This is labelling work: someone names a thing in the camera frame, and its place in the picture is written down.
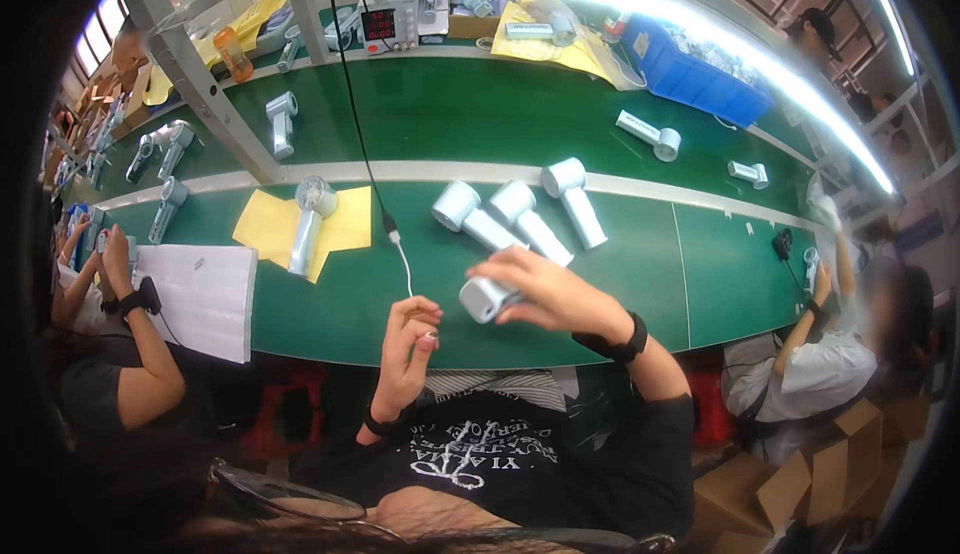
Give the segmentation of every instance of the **blue plastic bin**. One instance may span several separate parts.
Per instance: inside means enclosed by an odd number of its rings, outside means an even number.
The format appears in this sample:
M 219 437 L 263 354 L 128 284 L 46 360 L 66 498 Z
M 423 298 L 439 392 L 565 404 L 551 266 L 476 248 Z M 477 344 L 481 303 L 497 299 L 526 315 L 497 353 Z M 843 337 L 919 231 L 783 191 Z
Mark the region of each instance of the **blue plastic bin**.
M 761 81 L 750 87 L 719 68 L 684 54 L 649 16 L 635 14 L 620 42 L 650 93 L 748 128 L 774 104 Z

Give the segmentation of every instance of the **orange bottle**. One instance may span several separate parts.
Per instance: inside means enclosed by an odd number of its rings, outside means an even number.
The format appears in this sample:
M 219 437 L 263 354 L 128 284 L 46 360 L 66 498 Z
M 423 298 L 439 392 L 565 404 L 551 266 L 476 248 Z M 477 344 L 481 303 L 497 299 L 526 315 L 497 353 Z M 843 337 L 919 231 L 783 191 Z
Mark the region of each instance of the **orange bottle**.
M 213 35 L 213 47 L 223 58 L 223 63 L 236 82 L 242 83 L 254 74 L 254 65 L 243 53 L 237 33 L 230 27 L 225 27 Z

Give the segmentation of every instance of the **window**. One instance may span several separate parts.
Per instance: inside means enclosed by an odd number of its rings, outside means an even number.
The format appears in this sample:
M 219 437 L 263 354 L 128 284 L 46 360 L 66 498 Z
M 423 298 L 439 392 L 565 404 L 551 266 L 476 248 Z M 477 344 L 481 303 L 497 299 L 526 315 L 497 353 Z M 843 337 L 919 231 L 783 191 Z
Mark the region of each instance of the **window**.
M 74 55 L 89 79 L 111 55 L 114 38 L 127 19 L 123 0 L 100 0 L 77 39 Z

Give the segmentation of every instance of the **white paper stack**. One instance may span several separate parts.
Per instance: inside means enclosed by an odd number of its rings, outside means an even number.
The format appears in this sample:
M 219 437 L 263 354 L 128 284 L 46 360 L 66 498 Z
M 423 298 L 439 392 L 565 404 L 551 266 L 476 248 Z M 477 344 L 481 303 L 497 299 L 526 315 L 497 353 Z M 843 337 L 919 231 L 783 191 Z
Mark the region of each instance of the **white paper stack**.
M 139 289 L 143 277 L 152 277 L 163 318 L 150 319 L 163 339 L 231 362 L 249 362 L 257 250 L 178 245 L 138 249 L 133 286 Z

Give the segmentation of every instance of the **black wrist strap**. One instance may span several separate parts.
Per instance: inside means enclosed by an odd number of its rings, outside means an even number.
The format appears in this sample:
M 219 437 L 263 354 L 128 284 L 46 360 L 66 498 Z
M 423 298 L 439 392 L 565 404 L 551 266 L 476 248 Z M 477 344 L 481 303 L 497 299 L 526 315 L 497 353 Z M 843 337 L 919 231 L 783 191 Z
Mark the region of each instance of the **black wrist strap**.
M 144 297 L 140 292 L 133 292 L 121 299 L 118 302 L 118 307 L 120 308 L 121 316 L 126 319 L 127 314 L 129 314 L 133 308 L 143 308 L 144 310 L 147 309 L 146 297 Z
M 366 418 L 363 423 L 371 433 L 384 438 L 403 438 L 407 435 L 407 409 L 400 411 L 400 416 L 390 422 L 377 422 L 370 414 L 370 405 L 366 406 Z
M 114 299 L 110 301 L 104 300 L 100 302 L 100 309 L 103 310 L 106 314 L 114 315 L 120 312 L 120 300 L 117 299 L 116 297 L 114 297 Z
M 643 322 L 643 319 L 633 312 L 630 312 L 630 318 L 633 319 L 633 335 L 626 344 L 610 345 L 607 340 L 593 333 L 571 333 L 570 337 L 573 338 L 573 341 L 583 347 L 592 349 L 604 358 L 627 364 L 632 362 L 637 354 L 643 352 L 649 337 L 647 325 Z
M 824 316 L 824 311 L 820 308 L 820 304 L 812 299 L 806 303 L 806 308 L 813 313 L 813 320 L 821 320 Z

